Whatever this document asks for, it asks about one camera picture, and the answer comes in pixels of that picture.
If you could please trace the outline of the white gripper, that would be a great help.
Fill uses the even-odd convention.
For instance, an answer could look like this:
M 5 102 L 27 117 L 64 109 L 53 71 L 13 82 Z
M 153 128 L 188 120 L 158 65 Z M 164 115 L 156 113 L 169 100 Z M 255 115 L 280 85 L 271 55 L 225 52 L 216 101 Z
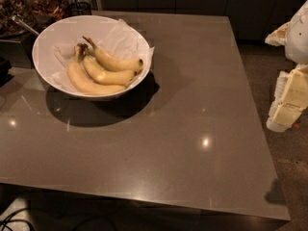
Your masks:
M 274 101 L 269 108 L 267 127 L 285 132 L 308 107 L 308 0 L 284 23 L 265 38 L 271 46 L 284 46 L 286 57 L 297 63 L 287 73 L 281 71 L 276 81 Z

